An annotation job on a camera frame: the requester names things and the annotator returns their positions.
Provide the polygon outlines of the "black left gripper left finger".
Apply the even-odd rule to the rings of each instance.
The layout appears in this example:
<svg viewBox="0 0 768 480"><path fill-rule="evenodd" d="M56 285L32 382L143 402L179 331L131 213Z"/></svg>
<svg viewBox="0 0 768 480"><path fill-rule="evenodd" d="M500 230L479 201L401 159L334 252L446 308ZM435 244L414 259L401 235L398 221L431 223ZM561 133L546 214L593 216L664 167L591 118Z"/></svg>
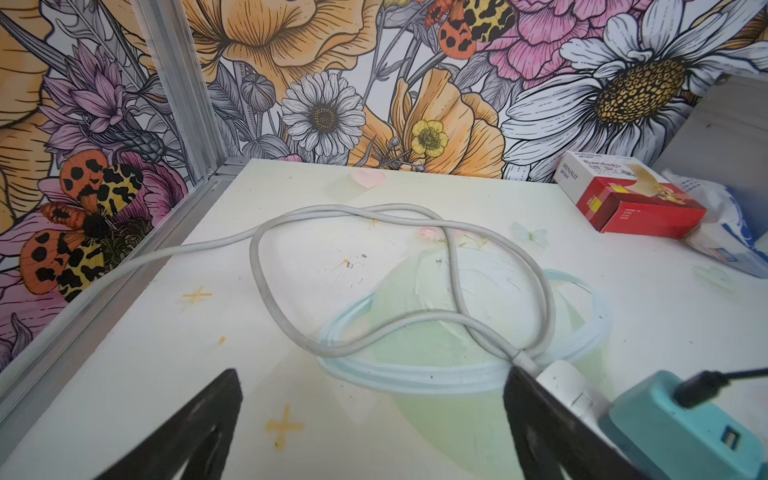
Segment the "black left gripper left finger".
<svg viewBox="0 0 768 480"><path fill-rule="evenodd" d="M219 479L233 441L243 394L229 368L100 479Z"/></svg>

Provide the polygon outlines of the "white power strip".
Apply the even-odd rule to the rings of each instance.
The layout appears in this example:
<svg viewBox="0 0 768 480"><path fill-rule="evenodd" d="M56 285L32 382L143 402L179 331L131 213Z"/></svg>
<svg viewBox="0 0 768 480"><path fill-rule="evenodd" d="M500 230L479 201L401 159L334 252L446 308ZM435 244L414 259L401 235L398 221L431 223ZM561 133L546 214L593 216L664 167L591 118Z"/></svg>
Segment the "white power strip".
<svg viewBox="0 0 768 480"><path fill-rule="evenodd" d="M602 435L598 420L609 410L610 402L570 363L557 360L546 367L537 382L570 413Z"/></svg>

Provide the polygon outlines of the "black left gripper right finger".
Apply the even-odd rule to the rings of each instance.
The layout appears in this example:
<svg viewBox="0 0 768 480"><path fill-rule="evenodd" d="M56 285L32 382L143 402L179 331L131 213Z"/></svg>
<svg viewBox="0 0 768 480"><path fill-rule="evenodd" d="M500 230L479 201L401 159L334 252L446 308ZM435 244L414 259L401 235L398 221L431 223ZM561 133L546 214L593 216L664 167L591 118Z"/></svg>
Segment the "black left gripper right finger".
<svg viewBox="0 0 768 480"><path fill-rule="evenodd" d="M503 403L526 479L647 477L519 367L509 371Z"/></svg>

